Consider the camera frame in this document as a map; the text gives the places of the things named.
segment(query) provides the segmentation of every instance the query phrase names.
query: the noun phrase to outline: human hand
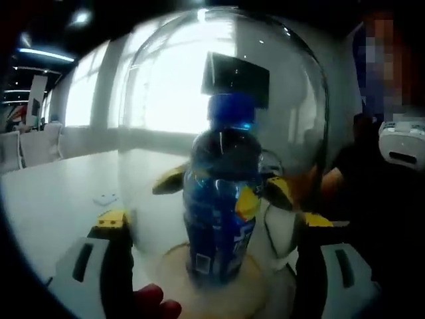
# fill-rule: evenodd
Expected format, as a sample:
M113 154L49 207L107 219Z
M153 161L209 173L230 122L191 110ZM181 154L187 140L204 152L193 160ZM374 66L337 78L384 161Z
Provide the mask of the human hand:
M141 318L148 319L177 319L181 313L181 305L174 300L166 300L164 292L156 284L134 292L135 306Z

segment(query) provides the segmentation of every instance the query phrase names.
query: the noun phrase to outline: white chair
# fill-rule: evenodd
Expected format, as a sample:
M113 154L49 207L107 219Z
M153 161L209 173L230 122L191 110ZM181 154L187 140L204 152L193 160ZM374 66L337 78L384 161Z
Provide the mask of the white chair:
M19 131L0 134L0 173L22 168L19 155Z
M21 149L25 167L50 163L56 160L50 152L48 134L44 131L22 134Z
M60 151L60 137L63 125L59 122L47 123L44 125L44 132L47 135L50 144L49 153L54 160L63 160L62 152Z

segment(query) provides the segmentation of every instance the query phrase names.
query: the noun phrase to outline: white device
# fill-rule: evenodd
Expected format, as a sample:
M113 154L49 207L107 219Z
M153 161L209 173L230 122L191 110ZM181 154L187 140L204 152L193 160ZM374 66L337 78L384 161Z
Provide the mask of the white device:
M389 162L416 171L425 170L425 121L383 122L379 150Z

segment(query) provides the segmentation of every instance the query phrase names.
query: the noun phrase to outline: finger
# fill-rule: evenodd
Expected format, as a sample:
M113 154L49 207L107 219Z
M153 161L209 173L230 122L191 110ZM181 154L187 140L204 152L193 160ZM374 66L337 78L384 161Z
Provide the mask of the finger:
M140 312L158 308L164 298L164 293L156 284L148 284L146 287L134 292L136 308Z
M181 313L181 305L174 300L164 301L159 306L160 319L177 319Z

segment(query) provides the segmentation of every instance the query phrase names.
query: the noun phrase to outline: plastic bottle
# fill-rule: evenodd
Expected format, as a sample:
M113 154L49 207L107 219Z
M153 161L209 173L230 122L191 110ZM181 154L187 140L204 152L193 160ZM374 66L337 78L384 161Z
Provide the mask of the plastic bottle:
M220 285L238 274L255 226L254 214L241 215L236 202L242 192L260 197L262 148L250 133L255 120L251 97L214 95L208 117L210 129L194 141L184 178L187 270L198 285Z

